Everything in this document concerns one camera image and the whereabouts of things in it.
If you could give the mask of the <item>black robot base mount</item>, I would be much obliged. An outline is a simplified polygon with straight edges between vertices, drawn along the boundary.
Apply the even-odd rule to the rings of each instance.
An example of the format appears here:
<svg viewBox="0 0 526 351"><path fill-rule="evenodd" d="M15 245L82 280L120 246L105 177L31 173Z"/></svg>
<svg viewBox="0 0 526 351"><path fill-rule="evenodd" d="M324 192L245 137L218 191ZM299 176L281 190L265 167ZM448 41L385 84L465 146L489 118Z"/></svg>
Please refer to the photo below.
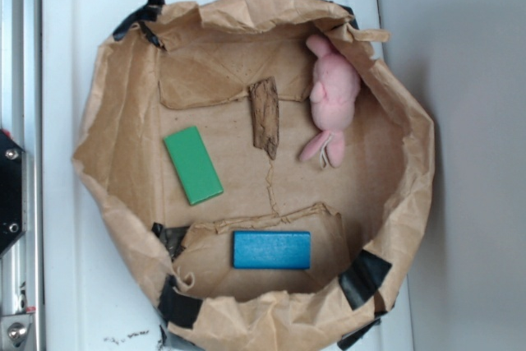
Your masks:
<svg viewBox="0 0 526 351"><path fill-rule="evenodd" d="M24 150L1 130L1 256L4 256L25 231L23 220Z"/></svg>

